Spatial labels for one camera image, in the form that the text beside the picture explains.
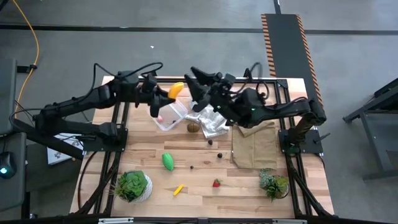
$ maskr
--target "white pot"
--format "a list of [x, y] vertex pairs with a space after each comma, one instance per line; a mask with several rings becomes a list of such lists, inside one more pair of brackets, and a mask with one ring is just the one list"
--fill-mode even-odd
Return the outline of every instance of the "white pot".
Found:
[[145, 200], [147, 200], [150, 196], [150, 194], [152, 193], [152, 181], [150, 180], [150, 178], [145, 175], [145, 179], [147, 179], [148, 184], [144, 189], [144, 192], [142, 193], [142, 195], [140, 195], [138, 198], [132, 200], [131, 202], [143, 202]]

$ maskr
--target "computer mouse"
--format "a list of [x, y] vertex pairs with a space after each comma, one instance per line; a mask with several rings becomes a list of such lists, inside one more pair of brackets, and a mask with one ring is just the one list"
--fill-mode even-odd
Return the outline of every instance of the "computer mouse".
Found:
[[0, 177], [10, 179], [17, 172], [17, 165], [14, 160], [14, 153], [0, 153]]

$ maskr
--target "green succulent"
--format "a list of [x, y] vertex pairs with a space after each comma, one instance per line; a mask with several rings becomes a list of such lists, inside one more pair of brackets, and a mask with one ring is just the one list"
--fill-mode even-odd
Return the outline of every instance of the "green succulent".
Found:
[[114, 193], [131, 202], [142, 195], [147, 184], [143, 171], [125, 172], [119, 177]]
[[274, 201], [286, 194], [289, 179], [287, 177], [269, 175], [269, 171], [271, 169], [260, 170], [260, 188], [267, 192], [267, 197], [271, 198], [271, 201]]

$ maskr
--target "yellow cable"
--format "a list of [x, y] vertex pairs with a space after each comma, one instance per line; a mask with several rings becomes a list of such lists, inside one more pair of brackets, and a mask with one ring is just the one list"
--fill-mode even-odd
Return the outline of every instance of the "yellow cable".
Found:
[[[37, 60], [39, 59], [39, 52], [40, 52], [39, 41], [37, 40], [36, 33], [35, 33], [35, 31], [33, 30], [32, 26], [30, 25], [29, 20], [27, 20], [27, 18], [26, 18], [26, 16], [25, 16], [24, 12], [23, 12], [22, 9], [19, 7], [19, 5], [18, 5], [18, 3], [16, 2], [16, 0], [12, 0], [12, 1], [14, 2], [15, 6], [18, 8], [18, 10], [19, 10], [19, 12], [21, 13], [21, 15], [24, 17], [24, 19], [25, 19], [27, 25], [29, 26], [30, 30], [31, 30], [32, 33], [33, 33], [33, 36], [35, 37], [37, 52], [36, 52], [36, 59], [35, 59], [35, 62], [34, 62], [33, 64], [36, 65]], [[34, 70], [33, 68], [30, 69], [30, 72], [29, 72], [28, 76], [26, 77], [26, 79], [25, 79], [25, 81], [24, 81], [24, 84], [22, 84], [22, 88], [21, 88], [21, 90], [20, 90], [20, 92], [19, 92], [19, 96], [18, 96], [18, 100], [17, 100], [18, 103], [19, 103], [19, 101], [21, 100], [21, 96], [22, 96], [22, 93], [24, 92], [24, 88], [25, 88], [25, 85], [26, 85], [28, 79], [29, 79], [30, 76], [33, 74], [33, 70]]]

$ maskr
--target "potted succulent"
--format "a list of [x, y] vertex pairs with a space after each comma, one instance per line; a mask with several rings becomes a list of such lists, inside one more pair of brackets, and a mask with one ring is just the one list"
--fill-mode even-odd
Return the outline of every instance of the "potted succulent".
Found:
[[260, 188], [267, 192], [267, 197], [271, 202], [275, 199], [281, 199], [289, 193], [289, 179], [279, 175], [269, 175], [271, 169], [260, 170]]
[[129, 171], [122, 174], [114, 193], [127, 202], [143, 202], [152, 193], [152, 181], [143, 171]]

